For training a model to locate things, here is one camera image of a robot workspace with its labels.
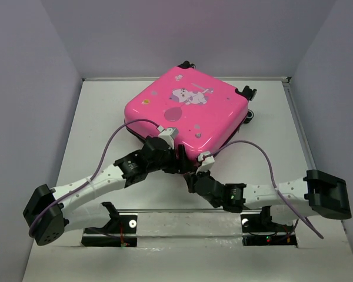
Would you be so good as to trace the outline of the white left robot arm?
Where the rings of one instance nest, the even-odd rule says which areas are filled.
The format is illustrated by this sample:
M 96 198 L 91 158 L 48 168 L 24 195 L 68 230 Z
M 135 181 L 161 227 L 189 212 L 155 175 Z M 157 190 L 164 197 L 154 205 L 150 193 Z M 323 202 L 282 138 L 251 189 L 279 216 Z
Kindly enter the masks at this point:
M 71 230 L 93 227 L 112 232 L 119 221 L 115 206 L 110 202 L 88 206 L 89 202 L 141 182 L 152 172 L 184 174 L 193 169 L 184 145 L 173 149 L 164 139 L 147 137 L 141 149 L 92 176 L 64 186 L 38 186 L 23 211 L 29 235 L 38 246 L 44 246 Z

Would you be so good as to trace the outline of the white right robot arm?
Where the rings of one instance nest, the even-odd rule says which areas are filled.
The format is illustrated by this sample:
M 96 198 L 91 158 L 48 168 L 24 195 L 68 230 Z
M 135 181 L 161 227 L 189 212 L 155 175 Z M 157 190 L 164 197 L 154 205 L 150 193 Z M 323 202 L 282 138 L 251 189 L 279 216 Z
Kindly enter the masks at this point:
M 184 179 L 190 193 L 198 194 L 212 207 L 223 208 L 226 212 L 273 207 L 259 215 L 260 226 L 265 230 L 273 230 L 280 223 L 299 217 L 320 215 L 332 220 L 352 217 L 345 180 L 320 170 L 308 170 L 306 176 L 276 187 L 222 184 L 209 170 L 185 174 Z

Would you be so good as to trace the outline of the pink hard-shell suitcase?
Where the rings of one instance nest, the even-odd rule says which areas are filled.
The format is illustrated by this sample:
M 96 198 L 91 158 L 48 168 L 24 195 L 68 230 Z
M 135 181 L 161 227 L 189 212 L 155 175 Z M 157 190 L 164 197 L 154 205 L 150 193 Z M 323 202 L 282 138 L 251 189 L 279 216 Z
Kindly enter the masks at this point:
M 188 158 L 195 160 L 202 152 L 218 150 L 242 124 L 251 121 L 254 114 L 248 104 L 256 93 L 256 89 L 238 89 L 184 61 L 130 100 L 124 121 L 141 139 L 157 134 L 151 122 L 176 128 L 175 144 L 183 145 Z

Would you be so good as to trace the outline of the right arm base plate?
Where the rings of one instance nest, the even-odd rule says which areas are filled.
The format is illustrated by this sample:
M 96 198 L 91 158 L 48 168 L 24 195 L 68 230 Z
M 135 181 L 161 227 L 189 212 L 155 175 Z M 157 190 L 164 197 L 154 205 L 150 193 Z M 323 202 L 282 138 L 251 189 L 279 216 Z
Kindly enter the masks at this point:
M 241 227 L 242 244 L 245 247 L 298 246 L 295 224 L 275 223 L 270 207 L 242 213 Z

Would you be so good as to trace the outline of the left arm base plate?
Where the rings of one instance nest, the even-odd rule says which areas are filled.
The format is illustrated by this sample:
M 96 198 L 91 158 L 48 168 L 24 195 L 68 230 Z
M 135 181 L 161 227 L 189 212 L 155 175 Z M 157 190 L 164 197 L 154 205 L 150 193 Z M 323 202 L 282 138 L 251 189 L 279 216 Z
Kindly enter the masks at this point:
M 101 205 L 110 219 L 103 227 L 84 229 L 81 244 L 85 247 L 136 247 L 138 214 L 120 213 L 110 202 Z

